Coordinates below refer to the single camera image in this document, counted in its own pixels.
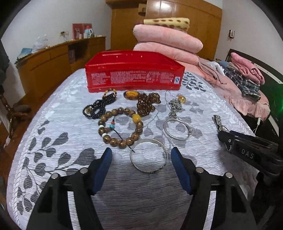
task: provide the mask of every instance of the brown bead bracelet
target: brown bead bracelet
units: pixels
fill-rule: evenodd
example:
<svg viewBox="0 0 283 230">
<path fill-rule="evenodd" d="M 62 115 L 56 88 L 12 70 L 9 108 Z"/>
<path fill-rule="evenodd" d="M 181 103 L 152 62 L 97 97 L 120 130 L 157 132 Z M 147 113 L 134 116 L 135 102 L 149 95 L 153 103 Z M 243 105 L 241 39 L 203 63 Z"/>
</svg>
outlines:
<svg viewBox="0 0 283 230">
<path fill-rule="evenodd" d="M 118 140 L 107 135 L 107 133 L 114 129 L 115 126 L 111 124 L 109 128 L 105 127 L 105 122 L 108 121 L 108 119 L 112 116 L 117 116 L 119 114 L 130 116 L 133 119 L 133 122 L 136 124 L 135 132 L 132 133 L 131 137 L 128 137 L 126 140 Z M 130 110 L 129 108 L 123 109 L 122 107 L 120 107 L 118 109 L 113 109 L 112 111 L 107 111 L 101 116 L 98 125 L 98 133 L 103 137 L 104 143 L 110 144 L 112 147 L 119 146 L 119 148 L 121 149 L 125 148 L 127 145 L 133 145 L 135 140 L 138 140 L 140 138 L 140 134 L 143 132 L 143 122 L 141 121 L 141 117 L 136 114 L 134 110 Z"/>
</svg>

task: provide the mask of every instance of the silver ring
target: silver ring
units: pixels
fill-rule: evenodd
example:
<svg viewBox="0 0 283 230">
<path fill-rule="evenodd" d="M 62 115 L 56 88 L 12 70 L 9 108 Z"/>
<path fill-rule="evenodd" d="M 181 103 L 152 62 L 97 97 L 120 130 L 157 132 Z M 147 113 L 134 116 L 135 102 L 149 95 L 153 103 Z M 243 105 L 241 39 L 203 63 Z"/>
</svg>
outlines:
<svg viewBox="0 0 283 230">
<path fill-rule="evenodd" d="M 163 151 L 165 152 L 165 154 L 166 154 L 165 163 L 164 163 L 159 169 L 156 169 L 156 170 L 154 170 L 154 171 L 144 171 L 144 170 L 140 169 L 139 167 L 137 167 L 137 166 L 135 165 L 135 163 L 133 162 L 133 159 L 132 159 L 132 151 L 134 150 L 134 148 L 135 148 L 138 144 L 143 143 L 143 142 L 151 142 L 151 143 L 158 144 L 158 145 L 163 149 Z M 136 169 L 138 169 L 139 171 L 141 171 L 141 172 L 143 172 L 143 173 L 151 173 L 151 174 L 152 174 L 152 173 L 157 173 L 160 169 L 162 169 L 162 168 L 167 164 L 167 161 L 168 161 L 168 151 L 167 151 L 167 149 L 165 148 L 165 146 L 164 146 L 161 142 L 159 142 L 158 140 L 155 140 L 155 139 L 140 139 L 140 140 L 136 141 L 136 142 L 134 143 L 134 145 L 132 146 L 132 149 L 130 150 L 130 159 L 131 159 L 131 162 L 132 162 L 132 164 L 134 165 L 134 167 L 135 167 Z"/>
<path fill-rule="evenodd" d="M 175 122 L 180 122 L 182 124 L 184 124 L 186 126 L 186 128 L 188 129 L 188 136 L 186 138 L 179 138 L 179 137 L 175 137 L 173 135 L 171 135 L 168 131 L 167 131 L 167 128 L 166 128 L 166 124 L 169 122 L 169 121 L 175 121 Z M 164 132 L 171 138 L 173 139 L 176 139 L 176 140 L 186 140 L 190 137 L 191 133 L 192 133 L 192 130 L 191 128 L 189 127 L 189 125 L 181 120 L 178 120 L 178 119 L 174 119 L 174 118 L 170 118 L 168 120 L 166 120 L 163 124 L 163 129 L 164 129 Z"/>
</svg>

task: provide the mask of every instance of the plaid shirt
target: plaid shirt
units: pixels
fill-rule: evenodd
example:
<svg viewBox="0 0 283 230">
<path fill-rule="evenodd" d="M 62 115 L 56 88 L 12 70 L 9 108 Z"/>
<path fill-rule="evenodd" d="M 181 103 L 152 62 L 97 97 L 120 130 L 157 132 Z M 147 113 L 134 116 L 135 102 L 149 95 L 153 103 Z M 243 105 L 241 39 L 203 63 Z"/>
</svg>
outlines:
<svg viewBox="0 0 283 230">
<path fill-rule="evenodd" d="M 259 86 L 247 81 L 245 78 L 243 78 L 242 74 L 234 69 L 225 68 L 224 73 L 241 90 L 244 97 L 249 97 L 255 101 L 260 100 L 261 96 L 258 92 L 260 89 Z"/>
</svg>

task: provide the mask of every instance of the screw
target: screw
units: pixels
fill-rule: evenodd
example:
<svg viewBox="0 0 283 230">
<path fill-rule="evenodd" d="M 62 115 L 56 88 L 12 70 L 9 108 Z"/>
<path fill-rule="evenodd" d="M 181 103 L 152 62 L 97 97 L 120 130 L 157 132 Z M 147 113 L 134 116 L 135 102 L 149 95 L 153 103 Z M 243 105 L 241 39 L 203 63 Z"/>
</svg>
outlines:
<svg viewBox="0 0 283 230">
<path fill-rule="evenodd" d="M 228 178 L 232 178 L 232 177 L 233 177 L 233 174 L 230 173 L 230 172 L 227 172 L 227 173 L 225 173 L 225 176 L 228 177 Z"/>
<path fill-rule="evenodd" d="M 197 168 L 196 168 L 196 171 L 197 171 L 197 173 L 203 173 L 203 172 L 204 172 L 204 169 L 201 168 L 201 167 L 197 167 Z"/>
<path fill-rule="evenodd" d="M 51 175 L 51 178 L 52 178 L 52 179 L 56 179 L 58 176 L 59 176 L 58 173 L 53 173 L 53 174 Z"/>
<path fill-rule="evenodd" d="M 80 172 L 81 172 L 82 174 L 87 173 L 87 171 L 88 171 L 88 169 L 87 169 L 87 168 L 82 168 L 82 169 L 80 170 Z"/>
</svg>

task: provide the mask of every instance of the kettle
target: kettle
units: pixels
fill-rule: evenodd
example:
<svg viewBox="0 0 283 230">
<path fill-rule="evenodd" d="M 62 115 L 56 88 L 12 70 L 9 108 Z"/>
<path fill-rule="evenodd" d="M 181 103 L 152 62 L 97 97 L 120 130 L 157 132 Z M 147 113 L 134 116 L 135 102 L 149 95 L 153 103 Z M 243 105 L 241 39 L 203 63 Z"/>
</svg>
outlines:
<svg viewBox="0 0 283 230">
<path fill-rule="evenodd" d="M 90 26 L 87 25 L 87 26 L 85 27 L 85 32 L 84 32 L 84 33 L 86 33 L 86 34 L 87 34 L 87 37 L 90 38 L 91 35 L 92 35 L 92 33 L 93 33 L 92 28 L 90 28 Z"/>
</svg>

